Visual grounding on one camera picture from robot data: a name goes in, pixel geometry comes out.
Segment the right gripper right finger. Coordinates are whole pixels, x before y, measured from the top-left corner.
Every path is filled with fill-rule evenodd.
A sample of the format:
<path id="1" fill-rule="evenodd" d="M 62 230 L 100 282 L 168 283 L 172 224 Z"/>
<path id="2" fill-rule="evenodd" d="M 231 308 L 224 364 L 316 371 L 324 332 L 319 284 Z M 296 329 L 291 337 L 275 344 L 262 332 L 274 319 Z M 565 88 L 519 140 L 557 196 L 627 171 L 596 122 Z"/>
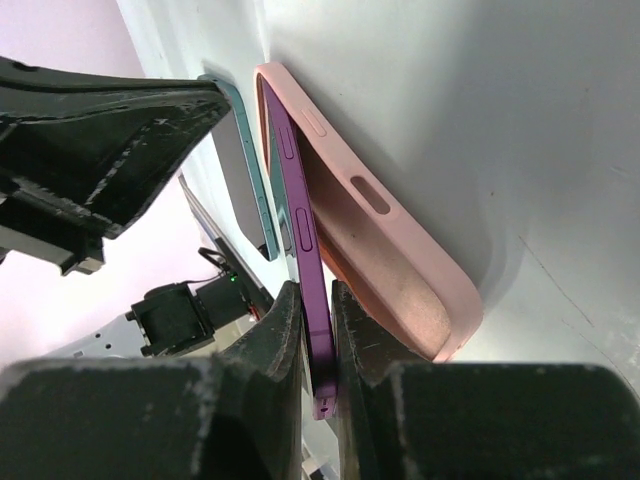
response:
<path id="1" fill-rule="evenodd" d="M 332 285 L 344 479 L 635 479 L 639 401 L 594 364 L 432 363 Z"/>

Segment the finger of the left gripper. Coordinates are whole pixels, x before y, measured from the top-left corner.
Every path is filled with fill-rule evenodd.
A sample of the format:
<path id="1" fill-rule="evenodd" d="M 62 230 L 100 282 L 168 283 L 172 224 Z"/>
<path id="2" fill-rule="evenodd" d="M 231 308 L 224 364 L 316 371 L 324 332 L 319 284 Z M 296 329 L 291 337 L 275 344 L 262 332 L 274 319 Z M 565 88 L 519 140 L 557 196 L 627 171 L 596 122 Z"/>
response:
<path id="1" fill-rule="evenodd" d="M 230 105 L 206 80 L 1 61 L 1 251 L 92 274 Z"/>

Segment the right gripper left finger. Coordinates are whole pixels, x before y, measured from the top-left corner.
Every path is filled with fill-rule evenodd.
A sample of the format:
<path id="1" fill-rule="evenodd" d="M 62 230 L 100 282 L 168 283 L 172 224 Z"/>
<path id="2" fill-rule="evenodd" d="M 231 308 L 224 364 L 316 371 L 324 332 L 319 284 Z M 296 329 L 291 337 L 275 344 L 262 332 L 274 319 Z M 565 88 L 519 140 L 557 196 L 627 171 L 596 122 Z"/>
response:
<path id="1" fill-rule="evenodd" d="M 302 300 L 208 357 L 39 359 L 1 374 L 5 479 L 298 479 Z"/>

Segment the pink phone case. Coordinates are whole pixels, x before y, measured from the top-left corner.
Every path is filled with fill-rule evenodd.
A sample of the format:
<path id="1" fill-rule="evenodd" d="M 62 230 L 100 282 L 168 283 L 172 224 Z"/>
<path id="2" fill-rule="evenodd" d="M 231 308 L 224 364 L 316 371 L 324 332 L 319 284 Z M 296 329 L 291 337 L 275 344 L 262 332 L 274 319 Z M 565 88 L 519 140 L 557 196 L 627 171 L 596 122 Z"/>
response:
<path id="1" fill-rule="evenodd" d="M 284 65 L 254 73 L 260 129 L 264 91 L 292 120 L 320 254 L 363 309 L 424 358 L 445 362 L 483 319 L 480 295 L 449 254 L 358 158 Z"/>

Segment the black phone purple frame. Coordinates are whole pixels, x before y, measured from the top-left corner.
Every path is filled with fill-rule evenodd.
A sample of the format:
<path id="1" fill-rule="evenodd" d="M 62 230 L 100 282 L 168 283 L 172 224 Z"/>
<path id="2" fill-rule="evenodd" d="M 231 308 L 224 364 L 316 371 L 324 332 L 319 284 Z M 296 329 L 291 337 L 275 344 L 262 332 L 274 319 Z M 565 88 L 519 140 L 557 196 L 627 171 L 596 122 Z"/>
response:
<path id="1" fill-rule="evenodd" d="M 293 120 L 266 80 L 262 94 L 269 181 L 284 255 L 302 300 L 305 373 L 316 420 L 330 418 L 338 396 L 338 367 L 318 238 Z"/>

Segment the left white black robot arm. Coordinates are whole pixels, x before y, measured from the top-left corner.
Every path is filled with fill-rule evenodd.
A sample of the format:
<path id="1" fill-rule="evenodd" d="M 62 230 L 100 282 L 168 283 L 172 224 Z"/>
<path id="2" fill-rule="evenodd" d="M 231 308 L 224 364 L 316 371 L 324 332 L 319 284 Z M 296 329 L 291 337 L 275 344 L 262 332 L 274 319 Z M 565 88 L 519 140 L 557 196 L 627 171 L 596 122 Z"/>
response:
<path id="1" fill-rule="evenodd" d="M 1 250 L 56 265 L 62 275 L 97 272 L 103 243 L 149 209 L 195 146 L 217 141 L 234 163 L 237 197 L 257 214 L 258 251 L 277 244 L 246 110 L 229 82 L 142 80 L 1 62 Z M 245 315 L 264 316 L 273 299 L 194 196 L 189 208 L 208 245 L 199 254 L 217 270 L 148 291 L 61 357 L 178 356 L 210 344 Z"/>

